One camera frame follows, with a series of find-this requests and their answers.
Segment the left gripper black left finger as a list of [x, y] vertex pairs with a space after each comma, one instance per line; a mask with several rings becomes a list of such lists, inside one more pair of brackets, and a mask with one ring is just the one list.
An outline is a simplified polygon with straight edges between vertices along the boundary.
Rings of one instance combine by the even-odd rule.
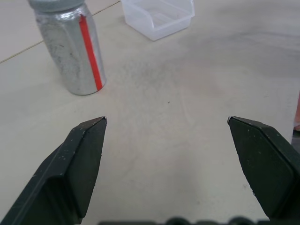
[[35, 171], [0, 225], [79, 225], [98, 177], [106, 117], [82, 122]]

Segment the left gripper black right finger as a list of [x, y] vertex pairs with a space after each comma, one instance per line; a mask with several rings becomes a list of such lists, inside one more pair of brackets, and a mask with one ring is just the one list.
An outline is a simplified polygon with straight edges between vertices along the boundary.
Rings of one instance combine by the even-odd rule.
[[300, 221], [300, 153], [273, 127], [227, 121], [243, 173], [270, 220]]

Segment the silver can with red label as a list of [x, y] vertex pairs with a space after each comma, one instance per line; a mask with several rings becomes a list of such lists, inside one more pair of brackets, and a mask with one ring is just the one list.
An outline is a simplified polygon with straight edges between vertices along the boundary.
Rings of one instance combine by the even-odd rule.
[[63, 11], [35, 11], [44, 43], [66, 89], [89, 95], [106, 83], [98, 35], [85, 3]]

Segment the small grey round lid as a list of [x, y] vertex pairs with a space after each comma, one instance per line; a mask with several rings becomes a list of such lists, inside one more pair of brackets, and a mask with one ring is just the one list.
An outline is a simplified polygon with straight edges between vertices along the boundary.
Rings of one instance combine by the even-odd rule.
[[77, 8], [85, 0], [28, 0], [29, 5], [40, 12], [59, 12]]

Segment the orange cloth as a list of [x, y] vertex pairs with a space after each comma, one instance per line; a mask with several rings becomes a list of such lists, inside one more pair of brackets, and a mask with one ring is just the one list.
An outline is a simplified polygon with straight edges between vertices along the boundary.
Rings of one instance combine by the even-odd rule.
[[295, 131], [300, 132], [300, 92], [299, 92], [298, 104], [297, 104], [296, 114], [293, 123], [293, 129]]

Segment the clear plastic bag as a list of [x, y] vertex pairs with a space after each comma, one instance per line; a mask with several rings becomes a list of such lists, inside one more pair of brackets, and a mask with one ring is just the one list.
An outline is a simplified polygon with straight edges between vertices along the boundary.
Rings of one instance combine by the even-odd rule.
[[121, 0], [127, 25], [152, 41], [186, 29], [195, 16], [193, 0]]

